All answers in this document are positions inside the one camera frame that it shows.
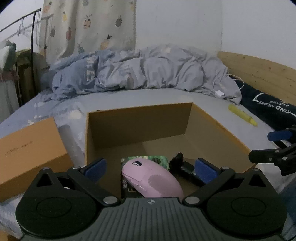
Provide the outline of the black metal clothes rack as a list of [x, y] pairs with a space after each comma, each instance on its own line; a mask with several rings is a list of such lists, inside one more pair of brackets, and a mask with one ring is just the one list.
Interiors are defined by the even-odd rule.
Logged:
[[21, 104], [28, 102], [40, 91], [37, 77], [39, 50], [39, 22], [42, 9], [36, 9], [1, 27], [1, 41], [10, 41], [16, 45], [16, 59], [13, 68], [19, 75], [16, 81], [16, 93]]

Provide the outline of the open orange cardboard box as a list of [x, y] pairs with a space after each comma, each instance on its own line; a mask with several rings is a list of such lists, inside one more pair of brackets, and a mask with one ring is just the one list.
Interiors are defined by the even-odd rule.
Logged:
[[121, 195], [122, 158], [183, 153], [193, 163], [203, 158], [238, 173], [253, 167], [250, 149], [227, 128], [193, 103], [141, 106], [90, 112], [86, 118], [85, 162], [107, 161], [99, 185]]

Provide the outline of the clear zip storage bag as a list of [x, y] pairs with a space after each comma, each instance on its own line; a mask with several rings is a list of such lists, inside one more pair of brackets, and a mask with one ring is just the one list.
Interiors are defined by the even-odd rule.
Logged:
[[15, 83], [12, 80], [1, 82], [0, 98], [0, 119], [3, 122], [20, 107]]

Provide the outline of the wooden headboard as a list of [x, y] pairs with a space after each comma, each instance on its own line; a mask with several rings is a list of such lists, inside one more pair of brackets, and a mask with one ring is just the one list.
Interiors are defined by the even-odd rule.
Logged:
[[218, 52], [229, 73], [280, 100], [295, 105], [295, 69], [269, 60], [231, 52]]

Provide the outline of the green patterned packet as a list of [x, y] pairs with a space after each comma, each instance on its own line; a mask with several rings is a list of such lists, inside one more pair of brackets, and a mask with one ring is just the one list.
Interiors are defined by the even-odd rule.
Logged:
[[152, 177], [156, 185], [162, 184], [162, 181], [157, 181], [156, 176], [166, 178], [169, 172], [149, 159], [133, 158], [123, 165], [121, 174], [127, 183], [143, 197], [161, 197], [160, 191], [149, 184], [149, 178]]

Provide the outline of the pineapple print curtain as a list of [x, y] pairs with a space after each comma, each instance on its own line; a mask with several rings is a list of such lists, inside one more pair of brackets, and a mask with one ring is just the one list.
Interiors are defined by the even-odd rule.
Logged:
[[136, 1], [44, 1], [39, 53], [48, 64], [71, 55], [136, 45]]

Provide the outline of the yellow highlighter pen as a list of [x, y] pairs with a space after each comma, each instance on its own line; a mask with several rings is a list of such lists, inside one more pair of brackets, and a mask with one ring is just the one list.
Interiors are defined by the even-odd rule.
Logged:
[[238, 117], [246, 121], [247, 123], [253, 126], [257, 126], [257, 122], [251, 116], [249, 116], [248, 114], [246, 114], [245, 112], [237, 108], [235, 105], [229, 104], [228, 109], [229, 111], [231, 111], [232, 113], [234, 113], [235, 115], [237, 115]]

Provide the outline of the light blue bed sheet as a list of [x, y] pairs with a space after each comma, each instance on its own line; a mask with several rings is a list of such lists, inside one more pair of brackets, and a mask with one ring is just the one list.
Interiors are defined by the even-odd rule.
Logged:
[[[85, 126], [88, 112], [136, 106], [192, 102], [222, 124], [251, 150], [275, 147], [266, 136], [271, 127], [252, 115], [245, 107], [240, 109], [258, 121], [252, 127], [228, 110], [229, 101], [194, 92], [171, 88], [115, 91], [80, 95], [63, 101], [43, 102], [43, 93], [19, 108], [1, 123], [1, 138], [30, 126], [48, 117], [54, 117], [62, 141], [75, 166], [84, 165]], [[295, 174], [281, 176], [273, 164], [258, 164], [256, 167], [266, 175], [278, 193], [291, 185], [295, 187]], [[1, 203], [1, 232], [19, 238], [21, 230], [15, 217], [21, 194]]]

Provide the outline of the pink computer mouse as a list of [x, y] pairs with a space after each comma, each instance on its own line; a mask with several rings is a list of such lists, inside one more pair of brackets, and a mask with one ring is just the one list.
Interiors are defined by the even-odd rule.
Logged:
[[146, 197], [146, 198], [166, 198], [178, 197], [180, 200], [184, 198], [184, 192], [177, 179], [169, 172], [166, 178], [156, 176], [157, 181], [162, 181], [162, 184], [156, 185], [156, 182], [149, 178], [149, 184], [156, 187], [161, 193], [161, 197]]

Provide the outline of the orange box lid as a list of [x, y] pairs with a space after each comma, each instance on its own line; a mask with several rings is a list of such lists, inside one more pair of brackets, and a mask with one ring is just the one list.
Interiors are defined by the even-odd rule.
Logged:
[[72, 165], [54, 118], [1, 138], [1, 202], [25, 192], [43, 167], [65, 172]]

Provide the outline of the black printed pillow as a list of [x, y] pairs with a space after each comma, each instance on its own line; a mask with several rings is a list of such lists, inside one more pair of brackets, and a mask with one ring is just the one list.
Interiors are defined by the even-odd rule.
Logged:
[[235, 80], [240, 88], [240, 104], [248, 109], [275, 131], [281, 131], [295, 125], [295, 106], [253, 88], [251, 85]]

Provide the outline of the blue grey crumpled duvet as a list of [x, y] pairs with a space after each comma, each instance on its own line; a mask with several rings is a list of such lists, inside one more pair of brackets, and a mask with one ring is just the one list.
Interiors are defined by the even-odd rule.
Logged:
[[[216, 71], [228, 73], [219, 58], [195, 47], [167, 44], [128, 51], [99, 50], [52, 64], [45, 75], [43, 101], [151, 88], [174, 88], [219, 98], [212, 88]], [[239, 104], [242, 95], [221, 99]]]

